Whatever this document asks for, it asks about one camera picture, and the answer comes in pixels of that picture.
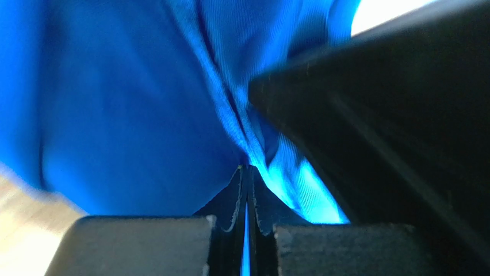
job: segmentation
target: blue shirt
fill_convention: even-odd
[[[360,0],[0,3],[0,162],[91,214],[191,215],[241,164],[314,223],[346,223],[247,84],[350,38]]]

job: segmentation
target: beige surface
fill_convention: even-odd
[[[0,275],[44,275],[80,216],[61,200],[32,199],[0,175]]]

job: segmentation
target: blue fabric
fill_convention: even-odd
[[[0,162],[91,214],[190,215],[257,166],[288,206],[345,223],[247,84],[350,37],[359,0],[0,2]]]

